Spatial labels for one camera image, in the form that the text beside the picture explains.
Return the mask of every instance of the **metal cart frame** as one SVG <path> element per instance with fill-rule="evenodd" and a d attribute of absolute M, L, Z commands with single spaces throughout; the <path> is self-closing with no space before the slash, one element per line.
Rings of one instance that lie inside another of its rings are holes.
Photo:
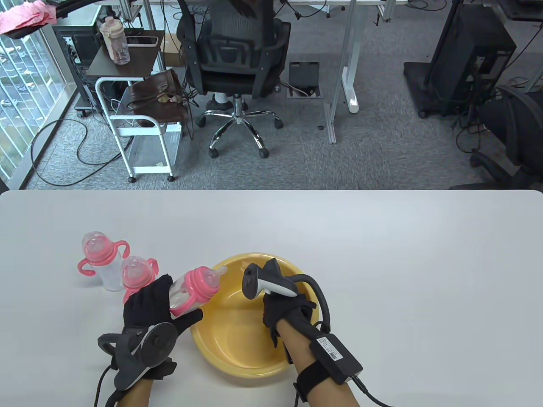
<path fill-rule="evenodd" d="M 115 138 L 115 142 L 117 143 L 117 146 L 119 147 L 119 152 L 121 153 L 121 156 L 123 157 L 124 165 L 127 168 L 128 171 L 128 181 L 129 182 L 136 182 L 136 174 L 169 174 L 167 180 L 173 181 L 175 179 L 173 175 L 173 168 L 172 165 L 175 164 L 175 160 L 177 157 L 177 152 L 179 148 L 179 143 L 181 141 L 181 133 L 182 133 L 182 124 L 181 122 L 176 123 L 164 123 L 159 124 L 154 118 L 151 116 L 145 116 L 145 115 L 135 115 L 130 110 L 125 108 L 125 104 L 123 103 L 123 100 L 125 99 L 125 96 L 127 96 L 128 89 L 124 92 L 123 98 L 121 99 L 121 102 L 119 104 L 119 107 L 117 108 L 117 111 L 113 114 L 110 113 L 110 106 L 106 103 L 104 96 L 102 95 L 102 92 L 100 90 L 100 85 L 103 82 L 115 82 L 115 81 L 123 81 L 127 82 L 128 85 L 132 85 L 134 82 L 142 81 L 142 78 L 110 78 L 110 77 L 103 77 L 99 78 L 96 81 L 96 94 L 98 95 L 98 99 L 100 101 L 100 104 L 102 106 L 102 111 L 105 114 L 105 118 L 108 121 L 109 127 L 111 129 L 111 132 L 113 133 L 113 136 Z M 146 120 L 150 122 L 153 126 L 152 127 L 121 127 L 119 126 L 120 123 L 126 123 L 126 120 L 130 120 L 134 122 L 134 120 Z M 173 135 L 173 137 L 169 137 L 168 140 L 165 139 L 166 133 L 169 133 Z M 132 142 L 132 146 L 130 147 L 130 152 L 127 155 L 126 152 L 123 149 L 123 145 L 121 143 L 121 137 L 130 137 L 130 136 L 137 136 L 134 137 L 134 141 Z M 137 151 L 138 148 L 141 147 L 142 143 L 146 142 L 146 139 L 149 137 L 156 136 L 160 140 L 160 146 L 162 148 L 162 152 L 164 154 L 165 164 L 162 162 L 159 163 L 151 163 L 150 165 L 136 165 L 136 159 L 132 156 L 133 151 Z"/>

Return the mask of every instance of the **white cart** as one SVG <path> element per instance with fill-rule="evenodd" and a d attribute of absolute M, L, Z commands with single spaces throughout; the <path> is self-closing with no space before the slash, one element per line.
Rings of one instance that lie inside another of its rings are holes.
<path fill-rule="evenodd" d="M 106 120 L 115 137 L 124 165 L 128 171 L 128 181 L 136 182 L 136 174 L 168 174 L 168 181 L 175 180 L 172 166 L 175 165 L 179 143 L 181 141 L 181 122 L 160 124 L 151 116 L 135 115 L 127 109 L 128 89 L 118 104 L 117 110 L 112 114 L 112 104 L 107 103 L 100 91 L 103 82 L 123 81 L 132 85 L 142 78 L 109 78 L 103 77 L 96 81 L 96 94 L 105 113 Z M 138 121 L 146 120 L 152 124 L 150 127 L 141 127 Z M 128 156 L 126 155 L 121 137 L 134 136 Z"/>

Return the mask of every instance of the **brown leather bag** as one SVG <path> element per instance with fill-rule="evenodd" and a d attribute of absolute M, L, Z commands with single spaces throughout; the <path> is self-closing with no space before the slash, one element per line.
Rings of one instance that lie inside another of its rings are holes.
<path fill-rule="evenodd" d="M 187 117 L 183 88 L 173 69 L 134 83 L 128 92 L 127 108 L 135 115 L 151 116 L 159 123 L 184 122 Z M 141 126 L 152 126 L 146 120 L 138 122 Z"/>

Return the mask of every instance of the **yellow basin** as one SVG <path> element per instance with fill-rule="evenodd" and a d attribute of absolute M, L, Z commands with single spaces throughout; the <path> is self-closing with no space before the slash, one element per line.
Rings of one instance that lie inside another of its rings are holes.
<path fill-rule="evenodd" d="M 288 367 L 285 348 L 281 340 L 274 348 L 269 329 L 262 323 L 263 294 L 254 300 L 245 298 L 241 282 L 245 268 L 276 258 L 285 276 L 302 274 L 294 264 L 272 255 L 247 253 L 231 257 L 214 269 L 226 266 L 228 271 L 220 278 L 220 291 L 202 306 L 204 318 L 191 327 L 194 342 L 204 358 L 217 369 L 232 376 L 256 379 L 273 376 Z M 311 287 L 298 284 L 310 301 L 318 304 Z M 318 308 L 311 322 L 319 319 Z"/>

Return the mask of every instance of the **cardboard box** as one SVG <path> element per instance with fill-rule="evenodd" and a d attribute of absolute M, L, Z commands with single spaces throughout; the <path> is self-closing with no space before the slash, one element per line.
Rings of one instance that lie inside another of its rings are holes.
<path fill-rule="evenodd" d="M 164 49 L 164 60 L 166 66 L 184 66 L 183 59 L 181 58 L 181 41 L 177 39 L 177 36 L 172 33 L 166 33 L 160 49 Z"/>

